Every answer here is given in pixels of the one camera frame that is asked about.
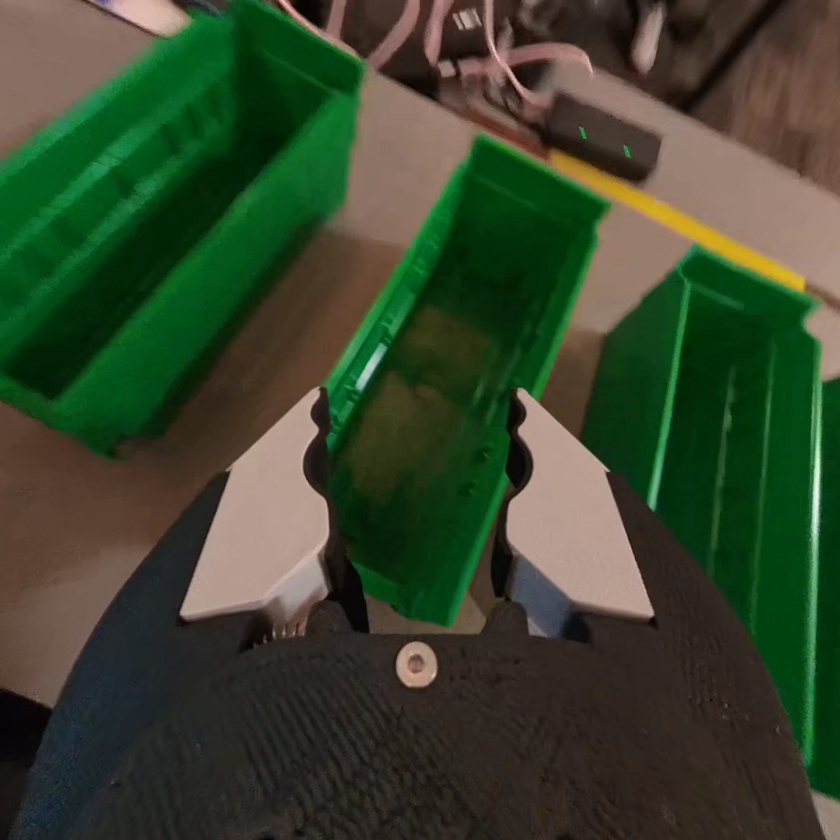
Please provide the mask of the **black electronics box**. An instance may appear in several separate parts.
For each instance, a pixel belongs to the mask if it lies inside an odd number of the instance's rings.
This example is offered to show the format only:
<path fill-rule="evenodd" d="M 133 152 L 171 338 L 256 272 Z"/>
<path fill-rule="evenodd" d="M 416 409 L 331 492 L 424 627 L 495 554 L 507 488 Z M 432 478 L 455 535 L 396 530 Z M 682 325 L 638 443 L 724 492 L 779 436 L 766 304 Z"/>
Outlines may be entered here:
<path fill-rule="evenodd" d="M 578 100 L 563 90 L 569 74 L 595 76 L 595 47 L 610 34 L 610 17 L 631 15 L 631 67 L 647 73 L 667 10 L 666 2 L 276 4 L 415 93 L 440 100 L 453 88 L 465 109 L 497 114 L 548 148 L 542 136 L 546 111 L 558 94 Z"/>

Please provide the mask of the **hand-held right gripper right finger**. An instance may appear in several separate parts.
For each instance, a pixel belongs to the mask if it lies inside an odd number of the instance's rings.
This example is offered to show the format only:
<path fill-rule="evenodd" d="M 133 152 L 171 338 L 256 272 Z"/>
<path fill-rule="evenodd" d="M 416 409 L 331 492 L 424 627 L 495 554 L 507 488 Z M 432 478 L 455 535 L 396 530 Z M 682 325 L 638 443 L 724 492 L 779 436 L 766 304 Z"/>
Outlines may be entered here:
<path fill-rule="evenodd" d="M 503 503 L 491 561 L 497 596 L 532 637 L 561 637 L 576 616 L 648 625 L 655 610 L 603 463 L 528 391 L 511 394 Z"/>

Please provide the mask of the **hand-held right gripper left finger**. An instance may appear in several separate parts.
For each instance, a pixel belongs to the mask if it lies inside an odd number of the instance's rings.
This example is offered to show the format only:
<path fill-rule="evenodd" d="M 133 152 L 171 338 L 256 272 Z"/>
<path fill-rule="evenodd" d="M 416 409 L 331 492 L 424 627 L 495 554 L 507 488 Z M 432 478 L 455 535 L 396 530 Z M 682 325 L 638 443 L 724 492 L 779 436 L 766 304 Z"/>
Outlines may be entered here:
<path fill-rule="evenodd" d="M 368 632 L 361 577 L 347 558 L 333 502 L 329 395 L 314 387 L 225 472 L 180 618 L 259 613 L 284 634 L 318 602 L 336 602 Z"/>

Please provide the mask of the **black power bank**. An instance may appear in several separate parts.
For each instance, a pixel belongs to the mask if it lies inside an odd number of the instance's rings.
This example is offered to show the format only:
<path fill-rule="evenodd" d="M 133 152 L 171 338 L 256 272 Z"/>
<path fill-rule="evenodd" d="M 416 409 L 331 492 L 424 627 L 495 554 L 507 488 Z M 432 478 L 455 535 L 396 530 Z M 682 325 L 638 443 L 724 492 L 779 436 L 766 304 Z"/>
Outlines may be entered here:
<path fill-rule="evenodd" d="M 653 174 L 662 144 L 658 134 L 566 93 L 552 99 L 542 138 L 551 149 L 635 184 Z"/>

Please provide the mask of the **yellow tape strip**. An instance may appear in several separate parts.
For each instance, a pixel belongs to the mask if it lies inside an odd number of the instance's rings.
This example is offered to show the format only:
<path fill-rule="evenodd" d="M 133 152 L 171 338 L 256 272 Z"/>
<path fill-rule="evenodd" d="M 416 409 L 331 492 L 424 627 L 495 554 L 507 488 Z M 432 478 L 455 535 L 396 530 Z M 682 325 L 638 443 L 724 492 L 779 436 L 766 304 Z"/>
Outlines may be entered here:
<path fill-rule="evenodd" d="M 611 203 L 632 208 L 648 220 L 688 239 L 691 243 L 768 280 L 796 291 L 805 291 L 806 281 L 803 275 L 703 224 L 629 182 L 558 150 L 549 151 L 548 162 L 558 173 L 598 193 Z"/>

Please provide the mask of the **green plastic bin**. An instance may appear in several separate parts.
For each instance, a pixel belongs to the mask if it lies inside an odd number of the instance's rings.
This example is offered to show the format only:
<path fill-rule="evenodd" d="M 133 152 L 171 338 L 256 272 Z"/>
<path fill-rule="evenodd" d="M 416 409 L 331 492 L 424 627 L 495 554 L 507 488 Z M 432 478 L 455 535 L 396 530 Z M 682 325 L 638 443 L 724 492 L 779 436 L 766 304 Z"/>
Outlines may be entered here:
<path fill-rule="evenodd" d="M 198 14 L 2 161 L 2 404 L 161 435 L 343 203 L 365 65 L 265 2 Z"/>
<path fill-rule="evenodd" d="M 805 764 L 815 740 L 821 344 L 801 291 L 699 246 L 605 337 L 582 441 L 716 582 Z"/>
<path fill-rule="evenodd" d="M 814 737 L 810 778 L 839 799 L 839 379 L 822 388 Z"/>
<path fill-rule="evenodd" d="M 456 619 L 508 486 L 511 393 L 543 393 L 607 208 L 478 134 L 324 383 L 349 559 L 409 620 Z"/>

